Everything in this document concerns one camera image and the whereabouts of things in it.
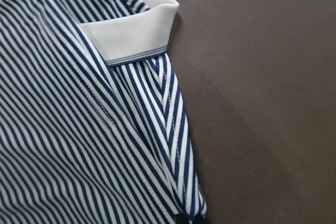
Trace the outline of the blue white striped polo shirt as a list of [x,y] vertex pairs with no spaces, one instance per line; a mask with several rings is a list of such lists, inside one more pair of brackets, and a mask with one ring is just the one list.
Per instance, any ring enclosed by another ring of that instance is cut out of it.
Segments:
[[204,223],[176,0],[1,0],[1,223]]

